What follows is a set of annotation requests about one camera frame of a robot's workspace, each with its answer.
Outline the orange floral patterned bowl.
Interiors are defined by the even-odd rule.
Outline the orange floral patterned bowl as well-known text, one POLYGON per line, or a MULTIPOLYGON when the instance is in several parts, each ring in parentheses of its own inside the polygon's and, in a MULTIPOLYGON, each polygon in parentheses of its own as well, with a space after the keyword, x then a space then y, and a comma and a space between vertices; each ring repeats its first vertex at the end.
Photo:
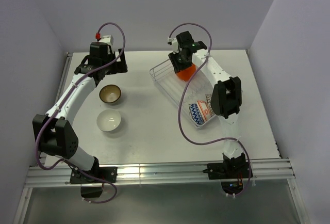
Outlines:
POLYGON ((212 118, 215 115, 207 102, 202 100, 197 100, 196 104, 204 122, 207 122, 210 118, 212 118))

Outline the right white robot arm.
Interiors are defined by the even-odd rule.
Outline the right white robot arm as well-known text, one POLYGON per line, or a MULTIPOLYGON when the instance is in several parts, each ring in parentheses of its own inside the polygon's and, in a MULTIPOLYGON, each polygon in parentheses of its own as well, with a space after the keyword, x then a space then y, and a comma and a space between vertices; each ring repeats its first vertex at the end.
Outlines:
POLYGON ((210 145, 225 140, 236 142, 241 147, 243 153, 238 157, 228 157, 225 155, 223 172, 220 173, 220 176, 233 178, 242 168, 245 168, 248 178, 251 178, 253 173, 250 157, 243 144, 237 138, 224 137, 205 143, 195 142, 186 136, 181 124, 181 109, 185 93, 190 82, 199 71, 203 72, 213 86, 210 106, 214 114, 219 118, 229 121, 231 124, 235 124, 242 105, 241 79, 237 76, 232 77, 226 73, 210 55, 211 46, 207 47, 202 41, 195 42, 188 31, 180 33, 175 38, 169 37, 168 44, 172 47, 172 53, 169 54, 169 59, 176 73, 183 72, 192 65, 197 66, 196 70, 188 79, 179 102, 178 126, 181 134, 185 140, 197 146, 210 145))

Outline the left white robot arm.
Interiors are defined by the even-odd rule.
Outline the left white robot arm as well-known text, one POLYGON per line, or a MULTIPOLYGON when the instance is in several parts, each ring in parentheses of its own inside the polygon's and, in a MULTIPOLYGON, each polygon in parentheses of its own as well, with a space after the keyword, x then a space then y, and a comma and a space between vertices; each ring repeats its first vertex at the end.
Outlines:
POLYGON ((92 42, 89 54, 76 67, 69 87, 56 104, 46 114, 35 115, 32 120, 35 155, 42 152, 57 157, 88 182, 100 178, 99 162, 79 146, 72 124, 85 99, 106 75, 128 71, 124 50, 115 53, 112 45, 110 36, 92 42))

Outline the plain white bowl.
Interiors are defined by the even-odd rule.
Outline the plain white bowl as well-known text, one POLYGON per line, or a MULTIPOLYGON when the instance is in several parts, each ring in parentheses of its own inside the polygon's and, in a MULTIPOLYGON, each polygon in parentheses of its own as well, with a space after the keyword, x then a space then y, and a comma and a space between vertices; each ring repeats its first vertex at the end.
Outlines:
POLYGON ((98 115, 96 125, 103 132, 111 132, 119 127, 121 120, 122 118, 119 111, 106 109, 98 115))

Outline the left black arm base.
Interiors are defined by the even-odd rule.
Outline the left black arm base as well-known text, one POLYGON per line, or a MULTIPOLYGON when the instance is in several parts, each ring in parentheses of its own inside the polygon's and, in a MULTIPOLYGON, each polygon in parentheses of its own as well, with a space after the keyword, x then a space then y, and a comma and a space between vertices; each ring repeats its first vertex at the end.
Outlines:
POLYGON ((91 203, 104 203, 107 200, 96 201, 96 199, 102 195, 105 184, 114 188, 114 195, 110 199, 112 200, 116 196, 118 190, 114 183, 117 179, 117 171, 117 167, 96 166, 91 171, 72 168, 69 182, 72 185, 80 185, 80 195, 83 200, 89 200, 91 203))

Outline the orange plastic square bowl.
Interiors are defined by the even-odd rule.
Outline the orange plastic square bowl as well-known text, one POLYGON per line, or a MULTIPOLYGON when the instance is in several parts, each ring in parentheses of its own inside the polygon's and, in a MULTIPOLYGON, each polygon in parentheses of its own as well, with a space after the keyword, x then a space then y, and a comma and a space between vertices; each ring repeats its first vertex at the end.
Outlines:
POLYGON ((196 71, 196 66, 192 64, 190 67, 177 72, 176 75, 182 81, 187 82, 191 78, 191 76, 195 73, 195 71, 196 71))

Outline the red blue patterned bowl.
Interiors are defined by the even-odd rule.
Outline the red blue patterned bowl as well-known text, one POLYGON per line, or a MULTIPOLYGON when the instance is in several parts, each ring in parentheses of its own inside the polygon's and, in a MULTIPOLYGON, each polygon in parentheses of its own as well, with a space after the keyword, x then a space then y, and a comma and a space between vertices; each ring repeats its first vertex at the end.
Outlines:
POLYGON ((192 118, 192 120, 195 122, 197 125, 203 125, 205 123, 202 114, 197 106, 196 103, 188 104, 189 107, 189 113, 192 118))

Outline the brown geometric patterned bowl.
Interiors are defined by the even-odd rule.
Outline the brown geometric patterned bowl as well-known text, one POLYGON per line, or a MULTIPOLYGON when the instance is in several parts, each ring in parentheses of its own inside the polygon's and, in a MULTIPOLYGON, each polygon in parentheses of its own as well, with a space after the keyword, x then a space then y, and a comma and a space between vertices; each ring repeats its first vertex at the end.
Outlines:
POLYGON ((212 95, 211 94, 205 94, 205 96, 206 96, 206 100, 207 100, 208 105, 211 105, 212 95))

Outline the brown glazed bowl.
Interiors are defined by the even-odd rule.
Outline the brown glazed bowl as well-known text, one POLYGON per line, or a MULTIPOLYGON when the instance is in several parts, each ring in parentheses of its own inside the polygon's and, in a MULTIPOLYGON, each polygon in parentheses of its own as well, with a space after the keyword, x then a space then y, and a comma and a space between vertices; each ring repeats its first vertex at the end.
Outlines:
POLYGON ((106 104, 114 104, 121 97, 121 89, 117 85, 106 85, 99 92, 99 98, 106 104))

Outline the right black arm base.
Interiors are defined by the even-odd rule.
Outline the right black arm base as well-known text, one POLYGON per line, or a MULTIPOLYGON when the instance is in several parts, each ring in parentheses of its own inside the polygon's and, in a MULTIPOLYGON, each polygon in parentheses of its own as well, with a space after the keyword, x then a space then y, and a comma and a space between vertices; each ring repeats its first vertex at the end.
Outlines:
POLYGON ((249 183, 253 176, 248 162, 209 163, 203 173, 208 175, 209 180, 220 180, 222 190, 233 197, 243 192, 244 180, 249 183))

